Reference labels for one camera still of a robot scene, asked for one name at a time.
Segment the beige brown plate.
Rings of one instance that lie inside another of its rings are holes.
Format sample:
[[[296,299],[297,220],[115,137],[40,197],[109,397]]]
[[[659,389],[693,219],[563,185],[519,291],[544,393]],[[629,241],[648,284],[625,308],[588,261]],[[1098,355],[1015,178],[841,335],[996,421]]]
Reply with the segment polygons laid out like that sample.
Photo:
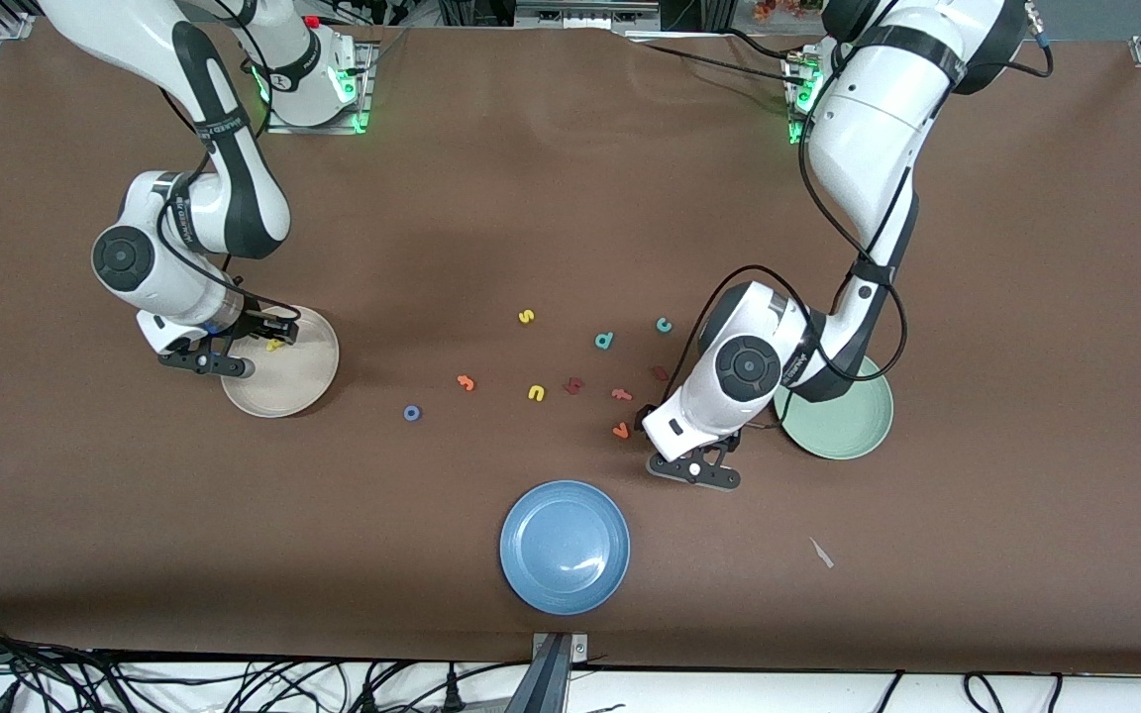
[[[330,322],[300,307],[293,345],[273,347],[272,340],[244,337],[230,347],[230,357],[253,366],[246,376],[222,376],[222,389],[237,407],[257,418],[288,418],[311,407],[334,382],[340,345]]]

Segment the blue plate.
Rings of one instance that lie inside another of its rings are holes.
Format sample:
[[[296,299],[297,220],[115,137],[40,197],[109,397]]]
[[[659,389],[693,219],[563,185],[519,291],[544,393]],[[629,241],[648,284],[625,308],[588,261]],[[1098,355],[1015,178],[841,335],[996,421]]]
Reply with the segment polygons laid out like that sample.
[[[497,550],[508,585],[525,603],[576,617],[620,590],[631,538],[625,516],[605,491],[563,479],[539,484],[516,501]]]

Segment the light green plate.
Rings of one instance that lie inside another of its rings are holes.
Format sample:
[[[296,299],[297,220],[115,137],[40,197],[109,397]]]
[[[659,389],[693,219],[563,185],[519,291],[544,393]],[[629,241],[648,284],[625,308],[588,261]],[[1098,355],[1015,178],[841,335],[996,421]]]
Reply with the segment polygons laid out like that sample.
[[[890,434],[893,394],[887,378],[855,382],[830,402],[806,402],[780,388],[774,396],[780,430],[817,457],[850,460],[868,455]]]

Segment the brown table cover sheet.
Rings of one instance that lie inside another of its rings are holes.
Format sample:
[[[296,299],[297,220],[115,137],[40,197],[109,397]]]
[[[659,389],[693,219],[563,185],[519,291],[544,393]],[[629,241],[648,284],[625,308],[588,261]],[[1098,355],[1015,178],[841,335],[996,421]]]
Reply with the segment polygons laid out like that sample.
[[[159,365],[90,265],[132,177],[199,141],[37,23],[0,52],[0,631],[519,661],[578,629],[608,664],[1141,671],[1141,68],[1055,52],[948,102],[922,149],[887,441],[830,461],[748,430],[720,492],[610,429],[725,274],[764,264],[825,310],[853,257],[772,82],[602,31],[403,38],[367,133],[262,139],[291,236],[235,272],[341,343],[326,396],[266,420]],[[497,550],[563,479],[631,538],[576,617],[525,603]]]

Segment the grey power strip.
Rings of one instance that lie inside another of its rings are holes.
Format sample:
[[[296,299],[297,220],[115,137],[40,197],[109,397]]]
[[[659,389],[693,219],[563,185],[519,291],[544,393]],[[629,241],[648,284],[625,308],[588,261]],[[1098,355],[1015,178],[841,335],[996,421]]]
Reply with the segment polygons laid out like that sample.
[[[659,32],[658,0],[515,0],[515,29]]]

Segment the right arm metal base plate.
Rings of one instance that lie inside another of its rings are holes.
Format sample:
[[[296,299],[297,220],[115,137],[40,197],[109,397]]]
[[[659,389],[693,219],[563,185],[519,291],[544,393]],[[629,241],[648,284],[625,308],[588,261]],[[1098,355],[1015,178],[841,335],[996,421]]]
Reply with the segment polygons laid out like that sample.
[[[381,46],[335,37],[330,52],[291,94],[273,94],[272,133],[367,132]]]

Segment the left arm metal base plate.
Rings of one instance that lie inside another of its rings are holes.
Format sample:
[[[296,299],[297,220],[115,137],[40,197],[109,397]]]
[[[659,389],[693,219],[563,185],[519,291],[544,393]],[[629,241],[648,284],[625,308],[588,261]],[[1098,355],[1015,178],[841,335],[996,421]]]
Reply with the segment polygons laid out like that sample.
[[[798,145],[804,136],[807,118],[825,81],[822,54],[817,44],[798,47],[783,56],[779,66],[782,76],[793,80],[786,88],[788,143]]]

